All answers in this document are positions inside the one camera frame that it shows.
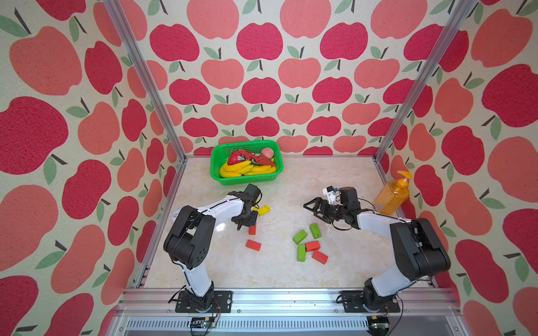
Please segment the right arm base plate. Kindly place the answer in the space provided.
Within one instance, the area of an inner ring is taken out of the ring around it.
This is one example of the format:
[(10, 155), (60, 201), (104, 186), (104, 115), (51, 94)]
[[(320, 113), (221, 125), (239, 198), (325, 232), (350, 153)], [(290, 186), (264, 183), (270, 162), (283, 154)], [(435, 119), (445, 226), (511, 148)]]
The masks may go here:
[(381, 298), (370, 292), (342, 291), (336, 298), (336, 303), (343, 305), (346, 313), (399, 313), (401, 307), (395, 295)]

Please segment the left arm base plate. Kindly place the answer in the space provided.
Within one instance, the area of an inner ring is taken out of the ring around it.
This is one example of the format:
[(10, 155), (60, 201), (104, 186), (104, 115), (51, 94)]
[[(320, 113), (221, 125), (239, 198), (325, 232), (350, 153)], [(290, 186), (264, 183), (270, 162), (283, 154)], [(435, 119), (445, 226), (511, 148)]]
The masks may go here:
[(182, 291), (176, 301), (176, 313), (230, 313), (233, 303), (232, 291), (210, 291), (198, 297), (189, 291)]

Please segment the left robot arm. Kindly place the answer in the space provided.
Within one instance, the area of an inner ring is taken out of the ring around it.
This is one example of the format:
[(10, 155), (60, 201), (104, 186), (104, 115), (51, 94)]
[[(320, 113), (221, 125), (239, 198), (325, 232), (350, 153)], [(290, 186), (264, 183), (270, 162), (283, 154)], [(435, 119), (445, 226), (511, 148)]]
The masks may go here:
[(199, 208), (186, 205), (174, 213), (175, 220), (163, 249), (184, 273), (190, 306), (206, 310), (213, 303), (214, 282), (207, 274), (204, 260), (215, 227), (227, 221), (232, 221), (238, 229), (254, 227), (258, 213), (253, 208), (261, 197), (261, 190), (249, 184), (244, 191), (229, 192), (214, 204)]

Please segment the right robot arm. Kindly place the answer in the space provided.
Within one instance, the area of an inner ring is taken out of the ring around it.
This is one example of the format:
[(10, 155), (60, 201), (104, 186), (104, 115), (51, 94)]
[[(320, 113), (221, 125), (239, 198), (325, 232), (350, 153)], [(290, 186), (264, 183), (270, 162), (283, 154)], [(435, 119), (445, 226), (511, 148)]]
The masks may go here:
[(364, 283), (362, 302), (369, 311), (383, 308), (421, 278), (450, 269), (446, 249), (427, 219), (399, 218), (364, 209), (353, 187), (329, 186), (323, 193), (325, 199), (316, 197), (303, 207), (327, 224), (343, 220), (351, 228), (373, 232), (392, 242), (395, 264)]

